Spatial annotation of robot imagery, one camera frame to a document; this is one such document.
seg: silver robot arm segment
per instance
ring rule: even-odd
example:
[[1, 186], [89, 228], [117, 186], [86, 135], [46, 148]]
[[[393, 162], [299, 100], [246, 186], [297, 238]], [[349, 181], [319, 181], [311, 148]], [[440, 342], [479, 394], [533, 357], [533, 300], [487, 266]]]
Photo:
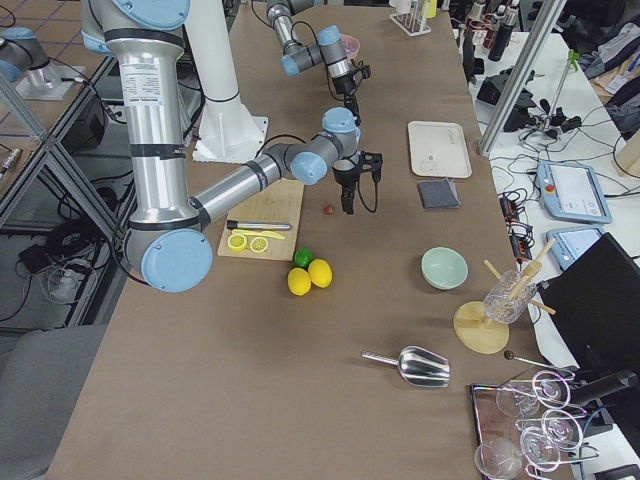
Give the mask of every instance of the silver robot arm segment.
[[308, 144], [265, 149], [190, 199], [176, 75], [189, 1], [83, 0], [83, 7], [85, 45], [115, 55], [120, 65], [137, 198], [124, 252], [151, 286], [166, 292], [194, 287], [213, 262], [202, 234], [212, 220], [287, 171], [313, 184], [355, 154], [360, 132], [353, 115], [331, 109], [324, 130]]
[[276, 32], [276, 37], [282, 46], [282, 54], [290, 55], [306, 47], [300, 43], [293, 31], [291, 17], [316, 5], [313, 0], [268, 0], [267, 22]]
[[357, 153], [360, 130], [349, 110], [342, 107], [328, 110], [322, 117], [322, 127], [308, 143], [281, 143], [265, 148], [255, 160], [196, 194], [192, 204], [200, 209], [203, 224], [215, 221], [289, 172], [305, 185], [315, 185], [336, 162]]
[[61, 83], [35, 34], [25, 27], [7, 28], [0, 32], [0, 75], [16, 82], [25, 74], [36, 90], [55, 88]]

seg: metal scoop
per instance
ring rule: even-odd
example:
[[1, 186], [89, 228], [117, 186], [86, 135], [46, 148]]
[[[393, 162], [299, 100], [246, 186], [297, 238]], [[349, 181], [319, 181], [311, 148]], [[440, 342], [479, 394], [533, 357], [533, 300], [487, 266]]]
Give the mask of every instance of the metal scoop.
[[416, 387], [445, 388], [449, 386], [449, 378], [451, 378], [449, 360], [424, 348], [405, 347], [397, 359], [364, 350], [361, 355], [363, 358], [397, 367], [400, 376]]

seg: wooden stick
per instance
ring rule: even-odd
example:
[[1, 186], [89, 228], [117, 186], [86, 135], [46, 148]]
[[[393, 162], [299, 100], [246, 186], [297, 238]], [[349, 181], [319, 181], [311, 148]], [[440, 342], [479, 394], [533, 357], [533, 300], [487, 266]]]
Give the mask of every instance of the wooden stick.
[[549, 253], [549, 250], [551, 250], [551, 247], [553, 247], [553, 245], [556, 243], [556, 239], [555, 237], [551, 237], [551, 240], [549, 240], [547, 242], [547, 244], [544, 246], [544, 248], [542, 249], [542, 251], [540, 252], [540, 254], [535, 258], [535, 262], [539, 262], [540, 260], [542, 260], [542, 258]]
[[[485, 266], [489, 269], [489, 271], [493, 274], [494, 277], [496, 277], [496, 279], [500, 280], [502, 278], [502, 275], [500, 275], [500, 272], [498, 272], [498, 270], [496, 269], [496, 267], [493, 266], [493, 264], [489, 261], [489, 260], [484, 260], [483, 262], [485, 264]], [[531, 299], [529, 301], [529, 303], [531, 305], [535, 305], [536, 307], [538, 307], [540, 310], [544, 310], [545, 312], [547, 312], [550, 315], [555, 315], [556, 314], [556, 310], [551, 308], [551, 307], [547, 307], [544, 303], [542, 302], [538, 302], [537, 300], [533, 300]]]
[[536, 307], [538, 307], [540, 310], [544, 310], [545, 312], [547, 312], [549, 315], [555, 315], [556, 314], [556, 310], [555, 308], [551, 308], [551, 307], [547, 307], [544, 303], [542, 302], [538, 302], [537, 300], [531, 299], [529, 300], [529, 303], [531, 305], [535, 305]]
[[531, 276], [522, 275], [522, 278], [520, 278], [520, 281], [516, 283], [515, 287], [513, 287], [509, 292], [509, 295], [507, 295], [507, 300], [513, 300], [515, 297], [517, 297], [520, 294], [520, 291], [524, 287], [529, 285], [529, 283], [531, 283]]
[[493, 266], [493, 264], [489, 260], [485, 260], [483, 263], [489, 269], [489, 271], [493, 273], [494, 277], [496, 277], [498, 280], [502, 278], [500, 272], [496, 269], [496, 267]]

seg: white tray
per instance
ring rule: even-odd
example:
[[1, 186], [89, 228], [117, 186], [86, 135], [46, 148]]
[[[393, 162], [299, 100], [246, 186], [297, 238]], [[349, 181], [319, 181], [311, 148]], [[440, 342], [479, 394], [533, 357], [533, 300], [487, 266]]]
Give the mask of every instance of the white tray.
[[421, 177], [471, 175], [464, 132], [457, 123], [409, 122], [411, 170]]

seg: green lime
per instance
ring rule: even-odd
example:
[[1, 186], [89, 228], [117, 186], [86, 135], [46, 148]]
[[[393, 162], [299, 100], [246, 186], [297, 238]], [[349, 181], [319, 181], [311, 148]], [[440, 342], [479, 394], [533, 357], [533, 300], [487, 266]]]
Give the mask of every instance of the green lime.
[[293, 262], [300, 268], [307, 268], [313, 260], [313, 253], [307, 247], [299, 248], [293, 256]]

